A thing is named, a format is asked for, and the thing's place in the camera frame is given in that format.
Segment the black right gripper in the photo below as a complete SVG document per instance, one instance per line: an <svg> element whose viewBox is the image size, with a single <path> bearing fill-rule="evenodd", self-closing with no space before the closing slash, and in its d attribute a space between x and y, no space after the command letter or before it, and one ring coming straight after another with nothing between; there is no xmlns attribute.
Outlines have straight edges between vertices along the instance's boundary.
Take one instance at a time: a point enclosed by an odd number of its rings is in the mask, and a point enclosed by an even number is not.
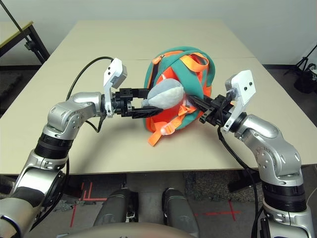
<svg viewBox="0 0 317 238"><path fill-rule="evenodd" d="M214 99L204 95L203 98L190 95L191 104L200 111L203 111L199 118L201 123L208 122L213 126L224 125L224 123L230 118L234 106L231 103L223 103L225 97L218 95Z"/></svg>

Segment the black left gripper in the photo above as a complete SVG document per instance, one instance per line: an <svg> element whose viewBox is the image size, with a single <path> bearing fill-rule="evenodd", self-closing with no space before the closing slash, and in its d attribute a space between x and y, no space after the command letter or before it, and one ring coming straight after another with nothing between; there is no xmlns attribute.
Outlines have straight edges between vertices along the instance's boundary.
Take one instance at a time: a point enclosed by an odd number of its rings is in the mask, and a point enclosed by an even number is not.
<svg viewBox="0 0 317 238"><path fill-rule="evenodd" d="M133 98L147 98L150 90L147 88L121 88L112 94L111 105L113 112L122 117L149 118L160 114L163 109L154 106L135 108L131 102Z"/></svg>

